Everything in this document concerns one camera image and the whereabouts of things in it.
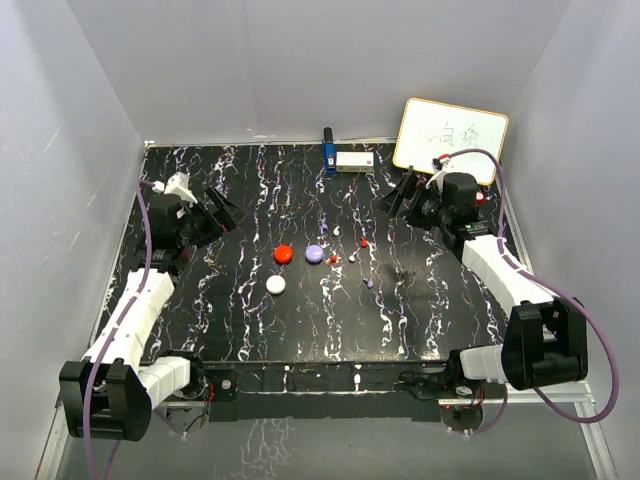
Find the white earbud charging case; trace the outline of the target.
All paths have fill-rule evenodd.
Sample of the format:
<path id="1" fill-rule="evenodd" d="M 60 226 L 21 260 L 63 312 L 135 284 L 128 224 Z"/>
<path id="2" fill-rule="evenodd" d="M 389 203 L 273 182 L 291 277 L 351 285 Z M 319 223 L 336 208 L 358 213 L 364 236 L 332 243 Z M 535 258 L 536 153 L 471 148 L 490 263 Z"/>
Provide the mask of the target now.
<path id="1" fill-rule="evenodd" d="M 269 294 L 280 295 L 286 288 L 286 280 L 281 275 L 271 275 L 265 282 Z"/>

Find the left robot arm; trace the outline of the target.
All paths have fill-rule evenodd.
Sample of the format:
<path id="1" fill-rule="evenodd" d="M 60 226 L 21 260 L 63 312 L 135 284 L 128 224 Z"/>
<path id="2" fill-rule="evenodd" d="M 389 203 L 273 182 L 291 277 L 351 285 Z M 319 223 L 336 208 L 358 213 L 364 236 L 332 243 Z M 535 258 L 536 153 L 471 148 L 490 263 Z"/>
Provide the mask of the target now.
<path id="1" fill-rule="evenodd" d="M 144 366 L 144 348 L 192 249 L 234 230 L 244 214 L 219 190 L 208 203 L 183 187 L 165 190 L 141 206 L 144 238 L 124 291 L 102 332 L 79 361 L 61 368 L 59 384 L 74 438 L 138 441 L 153 411 L 175 393 L 200 396 L 207 376 L 198 354 L 169 350 Z"/>

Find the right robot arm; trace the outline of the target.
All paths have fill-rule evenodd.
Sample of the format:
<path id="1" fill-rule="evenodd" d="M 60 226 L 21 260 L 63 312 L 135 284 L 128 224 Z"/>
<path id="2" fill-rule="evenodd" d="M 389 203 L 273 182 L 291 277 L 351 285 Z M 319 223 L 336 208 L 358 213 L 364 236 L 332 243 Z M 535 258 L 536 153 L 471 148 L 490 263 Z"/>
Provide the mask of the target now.
<path id="1" fill-rule="evenodd" d="M 483 383 L 528 390 L 583 380 L 588 373 L 586 319 L 569 301 L 526 276 L 503 238 L 481 219 L 475 178 L 451 172 L 421 180 L 407 171 L 379 203 L 412 227 L 438 229 L 460 263 L 491 292 L 508 318 L 500 345 L 454 350 L 438 373 L 403 373 L 406 384 L 466 397 Z"/>

